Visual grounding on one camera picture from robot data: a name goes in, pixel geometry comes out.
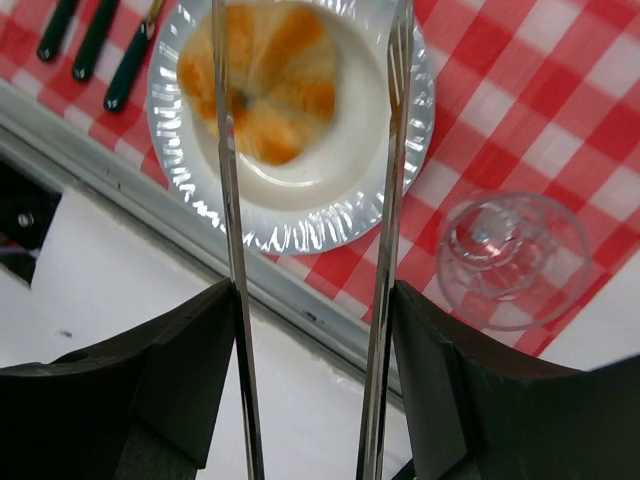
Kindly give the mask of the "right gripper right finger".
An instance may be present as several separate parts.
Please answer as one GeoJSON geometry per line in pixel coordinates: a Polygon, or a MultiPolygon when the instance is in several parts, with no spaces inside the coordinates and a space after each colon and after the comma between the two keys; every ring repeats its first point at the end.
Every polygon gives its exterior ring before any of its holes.
{"type": "Polygon", "coordinates": [[[393,341],[419,479],[635,479],[639,360],[583,372],[528,356],[394,287],[393,341]]]}

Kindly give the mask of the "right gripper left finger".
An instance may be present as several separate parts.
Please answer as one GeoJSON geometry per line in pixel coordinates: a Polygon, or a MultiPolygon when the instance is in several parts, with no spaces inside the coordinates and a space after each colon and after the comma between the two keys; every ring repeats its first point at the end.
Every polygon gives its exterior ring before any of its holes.
{"type": "Polygon", "coordinates": [[[1,371],[5,479],[192,479],[234,343],[223,280],[126,332],[1,371]]]}

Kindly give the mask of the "large brown bagel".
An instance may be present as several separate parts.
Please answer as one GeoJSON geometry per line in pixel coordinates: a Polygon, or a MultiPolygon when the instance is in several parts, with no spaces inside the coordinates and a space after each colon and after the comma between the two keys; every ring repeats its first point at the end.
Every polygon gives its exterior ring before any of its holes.
{"type": "Polygon", "coordinates": [[[236,150],[284,165],[330,130],[335,41],[319,14],[301,2],[233,3],[227,21],[236,150]]]}

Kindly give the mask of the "silver metal tongs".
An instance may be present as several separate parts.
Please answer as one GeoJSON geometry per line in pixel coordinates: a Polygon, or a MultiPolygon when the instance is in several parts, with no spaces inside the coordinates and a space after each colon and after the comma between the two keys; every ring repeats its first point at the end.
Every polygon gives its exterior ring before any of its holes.
{"type": "MultiPolygon", "coordinates": [[[[265,476],[258,390],[248,303],[241,209],[236,167],[231,90],[228,84],[227,6],[212,4],[212,65],[216,118],[219,127],[218,153],[230,279],[234,311],[243,426],[248,476],[265,476]]],[[[379,243],[374,316],[369,334],[367,371],[360,425],[356,476],[378,479],[383,471],[388,372],[392,335],[392,300],[396,277],[401,200],[404,188],[408,102],[414,46],[414,7],[410,1],[397,3],[388,36],[387,74],[391,119],[386,168],[381,237],[379,243]]]]}

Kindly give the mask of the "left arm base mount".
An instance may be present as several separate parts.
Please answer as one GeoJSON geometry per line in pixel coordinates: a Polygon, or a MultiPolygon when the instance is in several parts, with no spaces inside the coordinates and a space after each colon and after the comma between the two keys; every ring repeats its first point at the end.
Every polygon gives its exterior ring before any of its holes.
{"type": "Polygon", "coordinates": [[[1,267],[30,286],[61,194],[1,157],[1,267]]]}

